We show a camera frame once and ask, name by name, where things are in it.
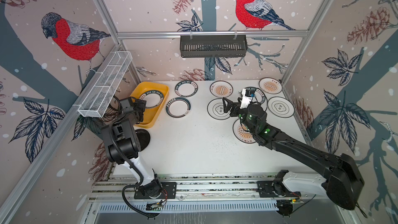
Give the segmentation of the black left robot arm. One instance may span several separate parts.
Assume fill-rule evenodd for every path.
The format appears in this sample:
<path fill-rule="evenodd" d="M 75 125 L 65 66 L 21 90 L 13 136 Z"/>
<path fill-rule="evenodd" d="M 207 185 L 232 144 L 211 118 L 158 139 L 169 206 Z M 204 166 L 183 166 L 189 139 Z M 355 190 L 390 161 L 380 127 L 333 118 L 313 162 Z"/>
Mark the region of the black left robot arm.
<path fill-rule="evenodd" d="M 139 196 L 145 199 L 166 198 L 167 192 L 157 174 L 140 158 L 140 152 L 149 145 L 151 136 L 144 129 L 134 129 L 134 125 L 144 120 L 146 101 L 135 97 L 114 98 L 117 107 L 111 109 L 116 111 L 116 117 L 101 129 L 108 160 L 132 173 L 137 182 L 128 187 L 134 188 Z"/>

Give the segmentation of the green rimmed lettered plate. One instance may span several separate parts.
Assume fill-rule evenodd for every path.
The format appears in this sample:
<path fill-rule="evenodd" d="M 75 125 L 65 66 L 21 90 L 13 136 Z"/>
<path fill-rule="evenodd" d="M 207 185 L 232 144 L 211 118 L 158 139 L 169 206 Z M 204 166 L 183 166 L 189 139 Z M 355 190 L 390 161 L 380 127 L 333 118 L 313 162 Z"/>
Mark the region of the green rimmed lettered plate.
<path fill-rule="evenodd" d="M 192 97 L 197 91 L 197 83 L 190 80 L 181 81 L 175 86 L 175 93 L 180 97 Z"/>

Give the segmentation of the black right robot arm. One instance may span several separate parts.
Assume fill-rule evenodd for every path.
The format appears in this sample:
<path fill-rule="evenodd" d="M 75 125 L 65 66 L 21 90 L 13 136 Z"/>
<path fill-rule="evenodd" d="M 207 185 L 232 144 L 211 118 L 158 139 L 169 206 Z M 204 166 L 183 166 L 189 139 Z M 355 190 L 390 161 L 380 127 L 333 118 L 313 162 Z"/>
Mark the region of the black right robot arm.
<path fill-rule="evenodd" d="M 250 175 L 283 173 L 290 191 L 328 197 L 353 210 L 364 179 L 353 158 L 336 156 L 298 141 L 266 122 L 256 103 L 242 108 L 222 100 L 228 119 L 210 120 L 196 109 L 180 120 L 165 117 L 150 130 L 142 153 L 156 172 L 173 175 Z"/>

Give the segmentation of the green red rimmed plate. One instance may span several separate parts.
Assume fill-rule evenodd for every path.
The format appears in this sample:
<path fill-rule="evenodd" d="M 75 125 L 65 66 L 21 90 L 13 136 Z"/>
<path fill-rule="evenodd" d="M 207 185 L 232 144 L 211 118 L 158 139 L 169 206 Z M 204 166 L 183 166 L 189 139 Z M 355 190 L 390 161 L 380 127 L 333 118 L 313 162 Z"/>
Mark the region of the green red rimmed plate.
<path fill-rule="evenodd" d="M 172 118 L 182 118 L 190 113 L 191 103 L 184 97 L 175 97 L 168 101 L 165 111 Z"/>

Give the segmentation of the orange sunburst plate front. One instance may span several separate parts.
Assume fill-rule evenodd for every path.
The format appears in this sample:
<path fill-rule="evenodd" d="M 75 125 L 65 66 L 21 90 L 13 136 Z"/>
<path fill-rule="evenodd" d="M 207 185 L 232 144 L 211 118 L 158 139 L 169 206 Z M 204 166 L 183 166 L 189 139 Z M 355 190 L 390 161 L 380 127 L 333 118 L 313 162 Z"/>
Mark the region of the orange sunburst plate front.
<path fill-rule="evenodd" d="M 236 120 L 233 124 L 233 133 L 235 137 L 246 144 L 255 144 L 256 141 L 253 138 L 252 134 L 249 132 L 248 128 L 240 123 L 240 120 Z"/>

